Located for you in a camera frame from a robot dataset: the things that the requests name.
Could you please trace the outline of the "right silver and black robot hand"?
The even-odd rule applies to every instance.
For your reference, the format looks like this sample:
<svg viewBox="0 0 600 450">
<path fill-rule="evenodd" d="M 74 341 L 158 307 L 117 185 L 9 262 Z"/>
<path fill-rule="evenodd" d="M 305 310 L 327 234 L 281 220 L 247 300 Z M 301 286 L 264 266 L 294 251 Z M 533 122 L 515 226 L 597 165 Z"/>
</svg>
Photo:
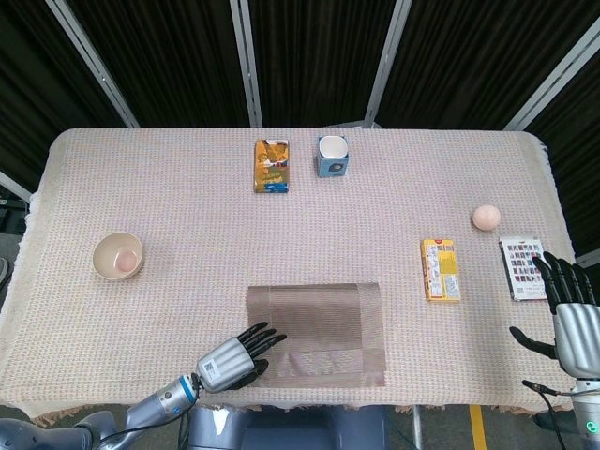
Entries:
<svg viewBox="0 0 600 450">
<path fill-rule="evenodd" d="M 559 362 L 579 380 L 599 378 L 599 298 L 588 274 L 576 264 L 545 251 L 532 259 L 544 282 L 552 316 L 552 344 L 527 337 L 511 326 L 513 338 L 529 351 Z"/>
</svg>

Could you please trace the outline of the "left silver and black robot hand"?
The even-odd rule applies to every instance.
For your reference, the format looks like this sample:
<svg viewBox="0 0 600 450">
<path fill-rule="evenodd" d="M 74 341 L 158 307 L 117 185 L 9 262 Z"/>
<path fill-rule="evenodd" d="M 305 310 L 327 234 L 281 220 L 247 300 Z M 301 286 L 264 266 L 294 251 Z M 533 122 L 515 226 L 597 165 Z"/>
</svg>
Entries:
<svg viewBox="0 0 600 450">
<path fill-rule="evenodd" d="M 250 326 L 199 359 L 196 375 L 200 387 L 216 394 L 253 383 L 268 369 L 269 362 L 263 355 L 286 338 L 268 322 Z"/>
</svg>

